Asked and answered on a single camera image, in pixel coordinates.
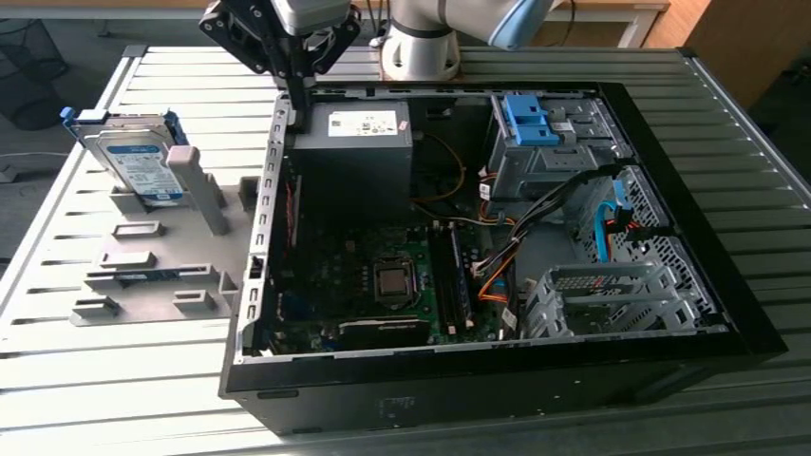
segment gray plastic stand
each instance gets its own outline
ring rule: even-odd
[[[146,208],[134,194],[110,193],[125,219],[113,227],[76,326],[220,318],[240,294],[253,212],[240,188],[218,188],[193,147],[172,147],[166,164],[186,188],[181,205]]]

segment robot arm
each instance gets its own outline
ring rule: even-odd
[[[386,76],[398,81],[450,79],[460,54],[453,30],[505,50],[525,46],[560,0],[392,0],[382,46]]]
[[[269,72],[288,91],[294,123],[304,121],[308,88],[360,33],[360,11],[349,0],[218,0],[200,29],[253,72]],[[313,45],[313,32],[329,28]]]
[[[390,79],[444,80],[458,70],[453,30],[514,49],[529,41],[560,0],[392,0],[392,30],[382,46]],[[360,33],[349,0],[218,0],[200,29],[256,73],[288,91],[294,125],[305,122],[308,91]],[[329,28],[313,45],[314,32]]]

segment power supply label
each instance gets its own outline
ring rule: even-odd
[[[394,111],[334,111],[329,114],[329,137],[396,136]]]
[[[109,145],[106,151],[117,172],[141,198],[152,205],[173,205],[182,188],[165,164],[157,145]]]

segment aluminum slotted table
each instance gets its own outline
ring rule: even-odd
[[[213,47],[124,55],[98,107],[169,105],[216,181],[258,175],[272,79]],[[789,352],[642,408],[281,441],[216,397],[225,319],[66,321],[120,217],[112,180],[76,147],[0,282],[0,453],[811,452],[811,191],[700,62],[674,50],[465,48],[462,56],[469,81],[626,85]],[[350,49],[322,79],[376,80],[376,54]]]

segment green circuit board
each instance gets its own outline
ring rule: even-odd
[[[465,261],[476,260],[474,227],[462,226],[457,233]],[[334,350],[330,335],[346,318],[408,316],[424,320],[430,325],[429,345],[493,340],[497,309],[489,302],[473,302],[472,328],[454,334],[444,328],[424,226],[336,233],[318,230],[310,236],[317,242],[297,246],[290,256],[288,275],[294,285],[281,296],[284,336],[274,345],[284,352]],[[401,308],[376,302],[374,263],[381,258],[397,258],[413,265],[413,299]]]

